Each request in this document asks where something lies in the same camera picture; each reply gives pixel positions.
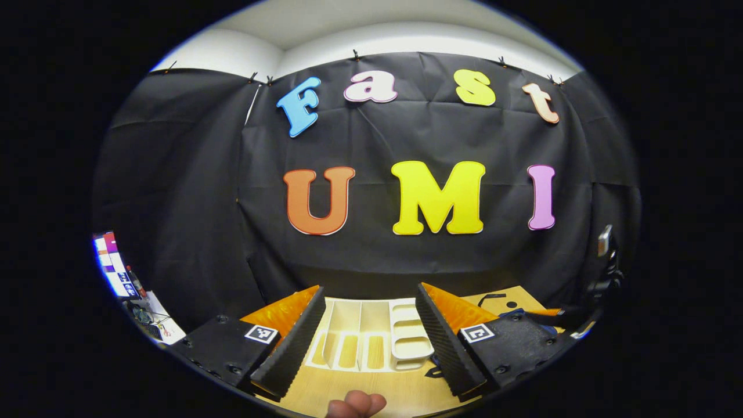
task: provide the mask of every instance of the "black cloth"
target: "black cloth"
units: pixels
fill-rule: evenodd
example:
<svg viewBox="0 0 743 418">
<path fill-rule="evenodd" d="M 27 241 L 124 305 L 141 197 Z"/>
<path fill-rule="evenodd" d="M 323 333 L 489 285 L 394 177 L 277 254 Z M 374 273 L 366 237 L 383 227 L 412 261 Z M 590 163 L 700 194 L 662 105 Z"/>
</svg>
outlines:
<svg viewBox="0 0 743 418">
<path fill-rule="evenodd" d="M 488 76 L 492 106 L 462 103 L 452 77 L 461 68 Z M 370 70 L 395 76 L 397 98 L 343 97 L 351 76 Z M 309 109 L 319 119 L 291 138 L 276 102 L 309 77 L 322 81 L 314 89 L 319 105 Z M 528 83 L 551 96 L 559 123 L 536 113 L 522 90 Z M 571 303 L 603 267 L 596 238 L 607 223 L 623 249 L 623 269 L 632 264 L 640 216 L 635 157 L 628 132 L 585 73 L 555 85 L 475 57 L 399 53 L 258 85 L 216 71 L 150 74 L 102 151 L 94 224 L 114 229 L 145 287 L 187 332 L 211 315 L 245 315 L 315 284 L 328 296 L 369 299 L 411 297 L 421 281 L 457 295 L 521 285 L 545 305 Z M 419 214 L 422 234 L 394 234 L 400 183 L 391 167 L 411 160 L 424 162 L 439 187 L 460 161 L 486 167 L 481 233 L 434 234 Z M 527 168 L 535 164 L 556 172 L 556 223 L 541 231 L 528 227 L 534 191 Z M 322 217 L 330 209 L 322 174 L 338 166 L 356 171 L 344 227 L 329 236 L 298 232 L 286 214 L 284 174 L 316 172 L 310 209 Z"/>
</svg>

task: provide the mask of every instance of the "light wood surface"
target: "light wood surface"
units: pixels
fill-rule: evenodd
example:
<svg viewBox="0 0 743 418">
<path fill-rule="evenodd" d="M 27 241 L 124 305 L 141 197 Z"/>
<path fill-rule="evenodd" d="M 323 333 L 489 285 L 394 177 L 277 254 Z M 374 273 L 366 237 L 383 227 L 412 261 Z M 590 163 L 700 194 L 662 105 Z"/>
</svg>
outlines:
<svg viewBox="0 0 743 418">
<path fill-rule="evenodd" d="M 483 309 L 496 315 L 519 308 L 527 311 L 544 309 L 521 286 L 466 296 L 463 299 L 476 305 L 483 296 L 491 293 L 506 294 L 504 298 L 485 299 L 482 304 Z M 509 302 L 512 302 L 511 305 L 513 303 L 516 305 L 510 307 L 507 305 Z M 346 341 L 346 343 L 354 345 L 354 347 L 349 347 L 349 352 L 351 348 L 355 350 L 355 342 Z M 459 402 L 459 399 L 452 395 L 443 378 L 426 377 L 426 372 L 435 366 L 431 360 L 427 360 L 420 369 L 393 373 L 325 370 L 309 367 L 305 365 L 306 361 L 307 359 L 302 362 L 296 378 L 281 402 L 259 397 L 290 411 L 321 418 L 327 413 L 328 402 L 332 399 L 344 399 L 350 390 L 379 393 L 387 399 L 387 406 L 374 415 L 374 418 L 417 417 L 461 407 L 479 399 Z M 375 359 L 374 363 L 378 364 L 379 361 L 380 359 Z"/>
<path fill-rule="evenodd" d="M 384 367 L 384 339 L 381 335 L 369 337 L 369 360 L 367 367 L 381 369 Z"/>
<path fill-rule="evenodd" d="M 343 348 L 340 351 L 339 361 L 341 367 L 351 368 L 356 365 L 358 342 L 358 335 L 347 335 L 343 339 Z"/>
</svg>

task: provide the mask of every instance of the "letter u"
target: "letter u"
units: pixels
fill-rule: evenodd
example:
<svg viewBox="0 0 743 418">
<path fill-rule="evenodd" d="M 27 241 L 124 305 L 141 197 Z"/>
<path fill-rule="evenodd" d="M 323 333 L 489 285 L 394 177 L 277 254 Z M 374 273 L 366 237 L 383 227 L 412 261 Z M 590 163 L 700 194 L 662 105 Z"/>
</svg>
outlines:
<svg viewBox="0 0 743 418">
<path fill-rule="evenodd" d="M 310 213 L 310 184 L 317 177 L 313 170 L 292 170 L 284 174 L 287 185 L 286 213 L 289 223 L 307 235 L 338 232 L 348 218 L 348 183 L 356 175 L 350 167 L 332 167 L 325 171 L 330 182 L 330 213 L 316 218 Z"/>
</svg>

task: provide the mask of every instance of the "letter f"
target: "letter f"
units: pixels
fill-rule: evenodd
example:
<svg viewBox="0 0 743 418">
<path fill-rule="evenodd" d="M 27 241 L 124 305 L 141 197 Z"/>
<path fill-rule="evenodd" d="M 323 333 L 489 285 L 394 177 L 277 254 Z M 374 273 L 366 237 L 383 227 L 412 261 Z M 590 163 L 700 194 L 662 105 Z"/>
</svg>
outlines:
<svg viewBox="0 0 743 418">
<path fill-rule="evenodd" d="M 316 108 L 319 103 L 317 94 L 314 87 L 320 85 L 320 79 L 317 77 L 310 77 L 303 81 L 302 84 L 298 85 L 294 90 L 289 91 L 284 97 L 276 103 L 276 107 L 284 109 L 286 117 L 289 119 L 291 128 L 289 129 L 289 136 L 295 138 L 297 135 L 305 131 L 310 125 L 315 123 L 317 120 L 317 113 L 310 113 L 307 107 Z"/>
</svg>

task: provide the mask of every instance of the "table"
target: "table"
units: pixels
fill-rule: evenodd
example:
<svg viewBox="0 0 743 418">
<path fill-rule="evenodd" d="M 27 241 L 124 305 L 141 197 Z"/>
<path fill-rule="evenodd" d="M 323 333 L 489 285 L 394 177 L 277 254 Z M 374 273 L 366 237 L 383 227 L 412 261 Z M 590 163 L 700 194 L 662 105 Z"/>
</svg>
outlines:
<svg viewBox="0 0 743 418">
<path fill-rule="evenodd" d="M 521 286 L 465 296 L 462 299 L 476 305 L 483 296 L 492 293 L 505 294 L 502 298 L 488 298 L 483 301 L 482 308 L 496 315 L 519 308 L 527 311 L 544 309 Z M 324 417 L 328 402 L 332 399 L 344 399 L 349 390 L 380 393 L 387 399 L 387 406 L 374 415 L 374 418 L 420 417 L 461 407 L 480 399 L 478 397 L 459 402 L 451 394 L 444 379 L 425 377 L 426 372 L 435 366 L 430 359 L 420 369 L 391 373 L 323 370 L 305 365 L 306 361 L 305 357 L 281 402 L 257 397 L 290 411 L 311 417 Z"/>
</svg>

